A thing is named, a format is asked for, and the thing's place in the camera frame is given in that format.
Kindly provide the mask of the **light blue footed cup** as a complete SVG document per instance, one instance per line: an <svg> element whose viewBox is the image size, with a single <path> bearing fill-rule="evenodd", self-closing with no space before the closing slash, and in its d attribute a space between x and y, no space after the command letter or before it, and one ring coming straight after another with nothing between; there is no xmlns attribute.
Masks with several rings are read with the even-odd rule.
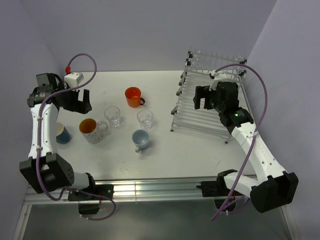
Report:
<svg viewBox="0 0 320 240"><path fill-rule="evenodd" d="M146 130L139 129L132 134L132 141L135 145L135 152L139 153L148 146L150 136Z"/></svg>

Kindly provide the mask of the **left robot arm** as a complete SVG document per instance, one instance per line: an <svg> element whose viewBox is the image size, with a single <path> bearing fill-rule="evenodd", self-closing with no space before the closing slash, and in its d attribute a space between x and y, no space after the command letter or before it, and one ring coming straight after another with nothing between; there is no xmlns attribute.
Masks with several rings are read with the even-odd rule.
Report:
<svg viewBox="0 0 320 240"><path fill-rule="evenodd" d="M79 86L84 79L81 72L71 72L60 78L54 73L36 75L38 86L27 99L32 116L32 142L28 159L19 164L19 171L38 193L43 188L53 192L62 188L79 189L86 200L96 197L98 188L89 173L74 172L72 166L59 155L56 140L56 126L60 108L70 112L86 114L92 110L90 92L83 91L83 100L79 100L79 91L70 90ZM56 93L50 100L48 96Z"/></svg>

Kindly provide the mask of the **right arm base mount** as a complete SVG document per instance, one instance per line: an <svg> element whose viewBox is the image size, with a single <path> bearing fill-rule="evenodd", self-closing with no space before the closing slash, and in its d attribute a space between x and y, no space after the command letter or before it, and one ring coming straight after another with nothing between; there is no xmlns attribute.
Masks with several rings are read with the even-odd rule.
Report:
<svg viewBox="0 0 320 240"><path fill-rule="evenodd" d="M237 170L230 169L223 172L218 173L216 180L211 181L201 181L200 185L197 185L196 188L200 189L202 192L202 197L219 197L219 196L227 196L229 194L229 189L226 187L223 177L227 174L236 173ZM231 195L231 198L228 200L228 203L236 200L236 196L241 196L241 194L237 191L234 191ZM215 200L216 207L219 209L223 203L223 200ZM236 203L226 207L228 211L234 211L236 208Z"/></svg>

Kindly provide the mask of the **patterned white mug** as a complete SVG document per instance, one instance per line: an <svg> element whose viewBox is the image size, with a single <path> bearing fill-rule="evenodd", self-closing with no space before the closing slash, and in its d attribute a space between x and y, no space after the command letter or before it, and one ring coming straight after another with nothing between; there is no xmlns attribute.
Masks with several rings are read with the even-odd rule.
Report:
<svg viewBox="0 0 320 240"><path fill-rule="evenodd" d="M79 131L90 144L99 143L108 130L108 124L105 121L96 121L92 118L86 118L79 124Z"/></svg>

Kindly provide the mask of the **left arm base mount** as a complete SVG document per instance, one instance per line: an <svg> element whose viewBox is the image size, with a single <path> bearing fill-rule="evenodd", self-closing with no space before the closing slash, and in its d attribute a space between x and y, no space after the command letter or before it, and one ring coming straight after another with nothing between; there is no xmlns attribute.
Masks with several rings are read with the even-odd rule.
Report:
<svg viewBox="0 0 320 240"><path fill-rule="evenodd" d="M114 185L98 184L83 190L71 190L68 193L69 202L78 202L78 212L83 216L96 215L102 209L103 201L110 201L113 205L109 217L116 211L116 203L113 201Z"/></svg>

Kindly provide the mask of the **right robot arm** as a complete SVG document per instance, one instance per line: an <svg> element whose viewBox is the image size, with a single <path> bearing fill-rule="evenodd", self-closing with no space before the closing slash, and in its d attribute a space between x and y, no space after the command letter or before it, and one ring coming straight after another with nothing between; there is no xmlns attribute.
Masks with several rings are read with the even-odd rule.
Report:
<svg viewBox="0 0 320 240"><path fill-rule="evenodd" d="M257 179L230 169L220 172L212 187L201 184L200 188L218 195L237 192L250 198L258 212L265 213L290 204L299 180L295 173L288 173L269 151L252 116L239 106L238 95L239 87L235 82L220 81L215 88L196 86L194 108L199 109L201 99L204 99L204 109L217 111L222 125L247 154Z"/></svg>

